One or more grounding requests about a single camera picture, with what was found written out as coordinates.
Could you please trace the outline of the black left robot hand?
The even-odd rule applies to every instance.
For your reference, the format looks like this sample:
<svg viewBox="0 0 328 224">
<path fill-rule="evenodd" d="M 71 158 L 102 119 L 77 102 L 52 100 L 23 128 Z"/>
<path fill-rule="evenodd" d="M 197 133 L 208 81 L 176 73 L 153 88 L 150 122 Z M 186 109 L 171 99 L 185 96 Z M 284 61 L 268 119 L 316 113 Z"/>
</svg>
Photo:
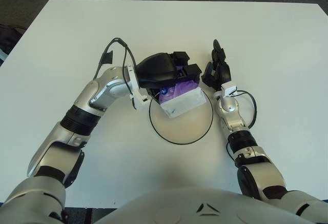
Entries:
<svg viewBox="0 0 328 224">
<path fill-rule="evenodd" d="M 162 88 L 192 80 L 200 82 L 201 69 L 197 64 L 188 64 L 186 52 L 157 53 L 145 58 L 136 66 L 136 77 L 140 87 L 159 102 Z"/>
</svg>

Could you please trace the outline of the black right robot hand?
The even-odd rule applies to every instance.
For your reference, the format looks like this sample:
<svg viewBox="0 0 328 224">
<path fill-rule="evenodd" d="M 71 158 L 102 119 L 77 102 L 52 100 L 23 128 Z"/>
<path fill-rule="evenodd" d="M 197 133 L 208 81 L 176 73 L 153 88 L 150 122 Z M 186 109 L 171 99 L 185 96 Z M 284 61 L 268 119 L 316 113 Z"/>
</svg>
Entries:
<svg viewBox="0 0 328 224">
<path fill-rule="evenodd" d="M 221 90 L 221 85 L 231 81 L 230 67 L 226 63 L 226 54 L 217 39 L 213 41 L 212 60 L 207 63 L 201 76 L 202 82 L 215 91 Z"/>
</svg>

